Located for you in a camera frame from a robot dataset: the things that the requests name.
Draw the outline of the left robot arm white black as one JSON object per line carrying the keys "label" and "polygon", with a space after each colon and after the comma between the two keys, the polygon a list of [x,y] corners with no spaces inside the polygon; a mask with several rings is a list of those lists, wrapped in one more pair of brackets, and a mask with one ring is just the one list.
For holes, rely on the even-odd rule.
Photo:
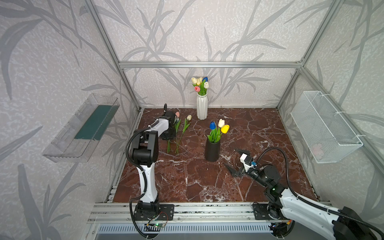
{"label": "left robot arm white black", "polygon": [[159,156],[159,139],[168,141],[176,137],[175,124],[179,120],[176,113],[164,105],[163,114],[145,129],[135,130],[126,146],[127,160],[138,170],[141,195],[136,211],[158,215],[159,195],[155,183],[155,163]]}

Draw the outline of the bright yellow tulip flower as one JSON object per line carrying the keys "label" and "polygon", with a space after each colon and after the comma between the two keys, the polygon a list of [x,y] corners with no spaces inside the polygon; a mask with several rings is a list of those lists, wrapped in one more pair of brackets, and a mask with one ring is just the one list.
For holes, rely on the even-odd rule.
{"label": "bright yellow tulip flower", "polygon": [[218,143],[221,139],[221,136],[223,134],[226,134],[229,131],[229,129],[230,129],[229,125],[223,125],[221,128],[218,128],[216,138],[215,138],[215,143]]}

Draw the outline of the bundle of tulips with band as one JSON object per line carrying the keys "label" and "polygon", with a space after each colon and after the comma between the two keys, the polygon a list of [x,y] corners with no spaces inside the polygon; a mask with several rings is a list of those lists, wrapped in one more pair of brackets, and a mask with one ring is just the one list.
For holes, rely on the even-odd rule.
{"label": "bundle of tulips with band", "polygon": [[[174,127],[175,127],[175,135],[177,135],[178,130],[179,130],[179,126],[180,126],[180,112],[176,112],[175,115],[176,115],[176,118],[175,118],[175,122],[174,122]],[[171,151],[171,141],[168,140],[167,153],[169,154],[170,151]]]}

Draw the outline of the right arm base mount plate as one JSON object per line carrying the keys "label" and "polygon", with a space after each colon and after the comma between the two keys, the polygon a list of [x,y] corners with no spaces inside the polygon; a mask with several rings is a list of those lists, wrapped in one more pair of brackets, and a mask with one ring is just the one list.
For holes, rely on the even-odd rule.
{"label": "right arm base mount plate", "polygon": [[253,203],[252,209],[255,220],[288,221],[282,214],[282,209],[272,203]]}

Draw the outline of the black cylindrical vase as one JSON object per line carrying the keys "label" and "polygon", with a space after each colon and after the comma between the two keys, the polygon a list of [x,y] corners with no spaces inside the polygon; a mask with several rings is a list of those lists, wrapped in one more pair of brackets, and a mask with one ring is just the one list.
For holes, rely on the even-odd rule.
{"label": "black cylindrical vase", "polygon": [[205,159],[208,162],[216,162],[220,156],[221,143],[212,143],[209,139],[206,141]]}

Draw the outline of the white ribbed ceramic vase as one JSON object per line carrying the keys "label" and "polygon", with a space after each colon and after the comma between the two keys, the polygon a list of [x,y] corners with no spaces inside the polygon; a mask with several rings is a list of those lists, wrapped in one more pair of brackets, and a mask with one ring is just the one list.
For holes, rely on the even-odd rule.
{"label": "white ribbed ceramic vase", "polygon": [[198,95],[197,97],[197,117],[199,120],[205,120],[208,116],[208,97],[207,95]]}

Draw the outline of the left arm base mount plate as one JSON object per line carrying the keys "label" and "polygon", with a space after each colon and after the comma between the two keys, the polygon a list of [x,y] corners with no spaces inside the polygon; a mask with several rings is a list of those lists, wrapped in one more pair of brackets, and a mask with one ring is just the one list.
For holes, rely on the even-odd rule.
{"label": "left arm base mount plate", "polygon": [[144,221],[155,218],[160,221],[171,221],[174,213],[175,205],[173,204],[147,205],[139,203],[134,210],[134,220]]}

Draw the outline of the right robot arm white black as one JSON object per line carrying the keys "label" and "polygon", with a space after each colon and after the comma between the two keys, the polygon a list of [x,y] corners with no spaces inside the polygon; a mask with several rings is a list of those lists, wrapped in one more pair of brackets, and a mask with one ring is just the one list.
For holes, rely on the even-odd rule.
{"label": "right robot arm white black", "polygon": [[242,167],[239,170],[226,165],[232,176],[248,176],[265,188],[264,195],[269,201],[271,218],[284,217],[297,222],[328,240],[375,240],[384,233],[377,227],[363,221],[352,209],[337,209],[297,194],[282,178],[273,165],[260,166],[262,159],[254,160],[249,151],[238,149]]}

